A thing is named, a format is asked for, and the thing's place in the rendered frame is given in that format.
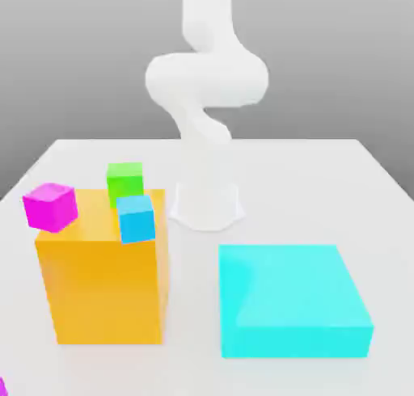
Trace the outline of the small blue cube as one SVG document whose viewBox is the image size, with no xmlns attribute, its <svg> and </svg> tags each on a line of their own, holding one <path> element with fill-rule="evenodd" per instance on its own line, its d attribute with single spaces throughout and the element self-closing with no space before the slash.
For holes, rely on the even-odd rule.
<svg viewBox="0 0 414 396">
<path fill-rule="evenodd" d="M 123 244 L 155 239 L 154 208 L 149 195 L 120 197 L 116 209 Z"/>
</svg>

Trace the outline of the small green cube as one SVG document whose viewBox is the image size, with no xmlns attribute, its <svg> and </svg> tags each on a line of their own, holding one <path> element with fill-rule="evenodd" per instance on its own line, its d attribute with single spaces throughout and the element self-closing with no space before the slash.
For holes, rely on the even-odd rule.
<svg viewBox="0 0 414 396">
<path fill-rule="evenodd" d="M 120 197 L 144 194 L 141 162 L 109 163 L 106 177 L 109 202 L 112 209 L 116 207 L 116 200 Z"/>
</svg>

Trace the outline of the large cyan box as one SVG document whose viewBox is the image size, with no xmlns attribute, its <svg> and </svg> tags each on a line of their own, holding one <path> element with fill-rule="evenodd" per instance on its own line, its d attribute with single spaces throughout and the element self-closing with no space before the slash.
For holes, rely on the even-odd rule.
<svg viewBox="0 0 414 396">
<path fill-rule="evenodd" d="M 374 324 L 334 245 L 218 248 L 224 358 L 365 358 Z"/>
</svg>

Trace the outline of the large orange box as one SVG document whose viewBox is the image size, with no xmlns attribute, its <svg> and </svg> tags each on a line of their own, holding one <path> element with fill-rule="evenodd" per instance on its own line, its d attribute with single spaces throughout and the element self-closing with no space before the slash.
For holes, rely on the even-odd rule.
<svg viewBox="0 0 414 396">
<path fill-rule="evenodd" d="M 35 244 L 59 344 L 161 344 L 169 292 L 166 199 L 149 189 L 155 238 L 123 244 L 105 189 L 75 192 L 78 218 Z"/>
</svg>

